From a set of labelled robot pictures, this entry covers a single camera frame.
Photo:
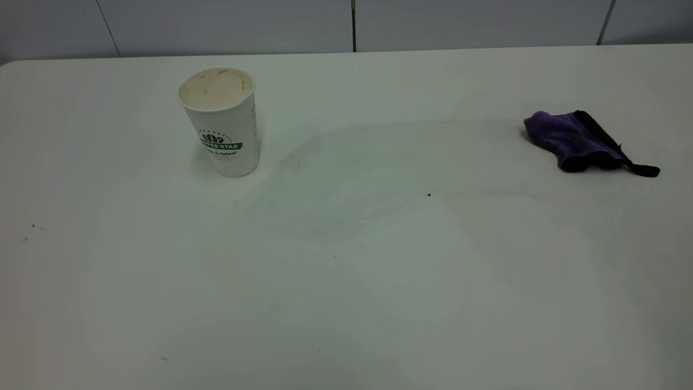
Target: panel seam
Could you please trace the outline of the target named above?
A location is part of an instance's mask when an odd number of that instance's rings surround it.
[[[609,20],[611,20],[611,14],[613,13],[613,8],[615,6],[616,0],[611,0],[611,5],[608,7],[608,11],[606,12],[606,18],[604,18],[604,25],[602,26],[602,30],[599,32],[599,38],[597,38],[597,46],[602,44],[604,34],[606,33],[606,27],[608,26]]]
[[[122,58],[121,56],[121,51],[118,50],[118,45],[116,44],[116,40],[113,39],[113,33],[111,32],[111,28],[108,26],[108,22],[106,21],[106,16],[103,15],[103,10],[101,9],[101,4],[99,4],[98,0],[96,1],[96,6],[98,7],[98,11],[101,12],[101,19],[103,19],[103,23],[106,25],[106,30],[108,30],[108,35],[111,36],[111,41],[113,42],[113,47],[116,48],[116,53],[118,54],[118,57]]]

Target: purple cloth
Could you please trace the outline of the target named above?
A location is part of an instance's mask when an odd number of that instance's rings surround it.
[[[561,168],[569,158],[594,152],[605,152],[616,160],[622,159],[616,151],[592,136],[574,114],[554,116],[539,111],[525,119],[525,127],[535,145],[558,157]]]
[[[640,176],[656,177],[659,168],[636,165],[604,129],[584,111],[550,115],[539,111],[525,119],[529,139],[558,157],[558,165],[567,172],[584,171],[590,165],[616,169],[626,165]]]

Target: white table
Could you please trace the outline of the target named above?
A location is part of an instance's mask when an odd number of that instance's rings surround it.
[[[0,388],[690,389],[693,45],[0,68]],[[217,175],[179,83],[257,82]],[[522,135],[589,112],[658,178]]]

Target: paper cup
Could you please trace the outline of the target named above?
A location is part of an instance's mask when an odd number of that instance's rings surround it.
[[[257,168],[255,83],[248,74],[232,68],[200,71],[180,86],[178,101],[217,172],[238,178]]]

